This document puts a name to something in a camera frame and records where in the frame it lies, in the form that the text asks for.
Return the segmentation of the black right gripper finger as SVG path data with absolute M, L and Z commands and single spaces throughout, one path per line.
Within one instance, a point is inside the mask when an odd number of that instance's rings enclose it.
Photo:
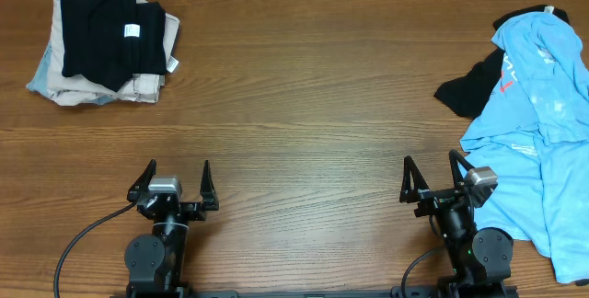
M 466 160 L 466 158 L 462 154 L 460 154 L 456 149 L 452 149 L 449 151 L 449 162 L 454 186 L 456 188 L 458 188 L 459 186 L 472 186 L 473 183 L 470 180 L 465 179 L 460 169 L 463 168 L 468 172 L 470 169 L 473 169 L 474 166 L 471 165 Z
M 427 185 L 421 171 L 416 166 L 411 156 L 406 156 L 403 160 L 403 177 L 401 191 L 399 195 L 400 202 L 413 203 L 424 199 L 424 195 L 429 193 Z

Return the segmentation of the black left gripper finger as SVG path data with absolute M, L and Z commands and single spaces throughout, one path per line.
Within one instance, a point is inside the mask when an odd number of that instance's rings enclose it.
M 208 160 L 206 160 L 204 162 L 201 187 L 200 187 L 200 194 L 202 196 L 203 208 L 206 211 L 218 211 L 219 210 L 219 200 L 218 200 L 216 190 L 214 188 L 210 162 Z
M 148 191 L 148 185 L 156 174 L 156 160 L 151 159 L 144 172 L 130 186 L 127 192 L 128 202 L 137 202 L 143 193 Z

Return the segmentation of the light blue printed t-shirt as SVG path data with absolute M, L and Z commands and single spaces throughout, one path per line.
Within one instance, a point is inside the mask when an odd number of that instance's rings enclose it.
M 475 210 L 478 228 L 530 240 L 557 282 L 588 278 L 588 70 L 583 44 L 557 16 L 525 13 L 492 38 L 499 81 L 460 140 L 498 186 Z

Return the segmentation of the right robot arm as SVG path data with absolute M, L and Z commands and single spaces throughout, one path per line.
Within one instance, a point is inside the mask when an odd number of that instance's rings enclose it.
M 449 152 L 449 161 L 453 187 L 432 190 L 413 159 L 408 155 L 403 160 L 399 200 L 415 203 L 415 216 L 426 217 L 443 244 L 410 263 L 401 280 L 400 294 L 409 297 L 410 272 L 444 250 L 453 274 L 440 278 L 427 293 L 429 297 L 516 297 L 517 289 L 504 284 L 511 277 L 514 240 L 502 229 L 479 229 L 475 222 L 475 210 L 495 191 L 498 177 L 488 166 L 471 165 L 456 150 Z

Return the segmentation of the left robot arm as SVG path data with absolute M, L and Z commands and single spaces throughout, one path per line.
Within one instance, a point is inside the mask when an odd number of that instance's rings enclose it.
M 202 199 L 181 199 L 177 177 L 158 177 L 151 160 L 129 188 L 127 200 L 144 218 L 153 222 L 149 235 L 138 235 L 126 247 L 129 271 L 127 297 L 194 297 L 195 291 L 181 279 L 189 224 L 204 221 L 206 213 L 219 209 L 210 163 L 205 162 L 200 195 Z

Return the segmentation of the black t-shirt with logo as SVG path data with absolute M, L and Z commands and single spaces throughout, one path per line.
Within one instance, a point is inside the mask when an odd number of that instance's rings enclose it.
M 465 76 L 441 84 L 433 96 L 456 115 L 475 119 L 482 113 L 493 88 L 500 80 L 503 54 L 501 48 L 495 49 L 484 61 L 476 63 Z

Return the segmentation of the folded beige garment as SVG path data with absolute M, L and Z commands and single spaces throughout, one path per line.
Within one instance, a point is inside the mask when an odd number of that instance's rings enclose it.
M 156 103 L 180 21 L 146 0 L 53 0 L 45 89 L 61 106 Z

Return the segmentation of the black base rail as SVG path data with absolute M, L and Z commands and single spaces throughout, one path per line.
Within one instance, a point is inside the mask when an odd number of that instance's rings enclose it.
M 190 297 L 190 298 L 434 298 L 449 297 L 437 293 L 433 286 L 409 286 L 406 295 L 402 294 L 400 287 L 389 290 L 360 290 L 360 291 L 310 291 L 310 292 L 190 292 L 189 293 L 117 293 L 111 298 L 130 297 Z M 517 298 L 516 287 L 508 287 L 503 297 Z

